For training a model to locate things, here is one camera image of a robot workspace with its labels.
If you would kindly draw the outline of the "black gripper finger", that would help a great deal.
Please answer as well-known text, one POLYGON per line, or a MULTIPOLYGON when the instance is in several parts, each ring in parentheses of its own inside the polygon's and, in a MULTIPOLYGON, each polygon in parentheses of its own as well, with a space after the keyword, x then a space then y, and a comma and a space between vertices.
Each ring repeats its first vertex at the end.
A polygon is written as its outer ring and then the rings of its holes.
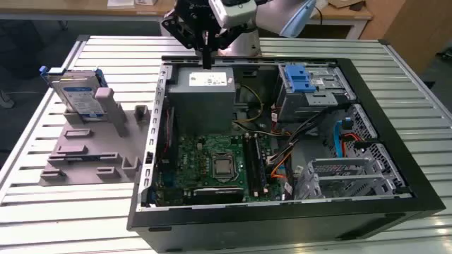
POLYGON ((161 25, 186 49, 194 49, 201 57, 202 68, 208 69, 208 47, 202 32, 194 31, 180 19, 174 11, 170 11, 164 16, 161 25))
POLYGON ((214 29, 208 31, 208 69, 210 69, 212 64, 214 63, 213 56, 216 55, 217 50, 224 50, 232 44, 232 42, 238 38, 238 36, 246 31, 248 25, 241 24, 233 26, 228 29, 214 29))

